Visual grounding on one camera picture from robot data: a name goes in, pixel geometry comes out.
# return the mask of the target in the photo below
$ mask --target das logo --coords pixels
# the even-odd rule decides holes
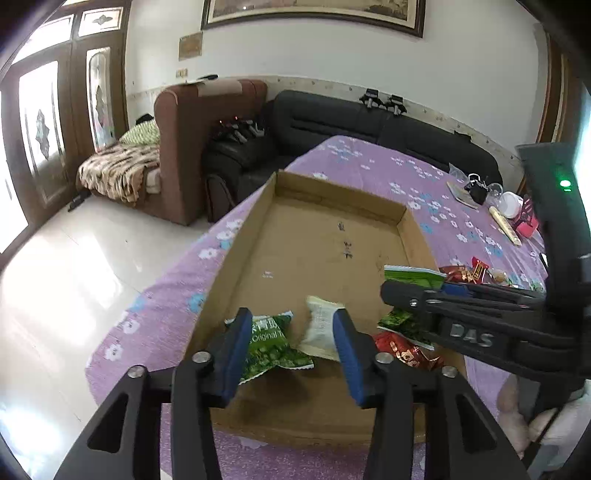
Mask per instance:
[[[478,335],[475,328],[467,328],[460,323],[452,323],[449,336],[463,338],[467,342],[475,343],[483,347],[492,346],[492,339],[494,338],[494,335],[491,333],[481,333]]]

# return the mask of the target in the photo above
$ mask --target white snack package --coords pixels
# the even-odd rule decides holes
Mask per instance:
[[[306,304],[310,309],[312,320],[298,350],[310,356],[339,362],[332,324],[333,315],[338,309],[344,309],[344,305],[312,296],[306,298]]]

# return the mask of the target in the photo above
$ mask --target white floor tile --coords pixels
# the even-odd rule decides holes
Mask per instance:
[[[154,283],[209,228],[204,219],[184,227],[96,197],[73,212],[62,210],[53,220],[78,245],[103,256],[115,275],[139,291]]]
[[[91,353],[208,228],[91,197],[47,222],[1,274],[0,431],[33,480],[53,478],[96,411]]]

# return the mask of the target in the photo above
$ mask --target purple bedsheet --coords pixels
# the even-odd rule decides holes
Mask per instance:
[[[439,266],[471,265],[476,256],[510,274],[515,284],[543,284],[544,251],[538,234],[515,247],[483,207],[475,211],[452,198],[447,173],[415,158],[349,137],[333,137],[298,158],[288,170],[405,203],[413,211]],[[100,403],[135,364],[157,370],[177,365],[184,354],[207,291],[258,193],[211,227],[183,259],[146,289],[111,329],[86,368],[90,390]],[[496,414],[495,399],[506,372],[466,358],[469,381]],[[164,409],[161,467],[171,472],[170,411]],[[362,476],[366,449],[289,449],[216,432],[224,478],[354,479]],[[413,479],[422,478],[424,446],[417,446]]]

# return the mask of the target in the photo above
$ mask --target metal screw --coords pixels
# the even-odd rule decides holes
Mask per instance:
[[[197,352],[196,354],[193,355],[192,359],[193,362],[195,362],[196,364],[204,364],[209,362],[210,358],[212,357],[212,354],[210,354],[209,352]]]
[[[375,360],[379,364],[391,364],[394,360],[394,357],[391,353],[388,352],[380,352],[375,356]]]
[[[457,368],[450,367],[449,365],[446,365],[445,367],[441,368],[441,374],[447,378],[456,378],[457,377]]]
[[[142,365],[134,365],[127,370],[127,376],[131,378],[141,377],[145,373],[146,369]]]

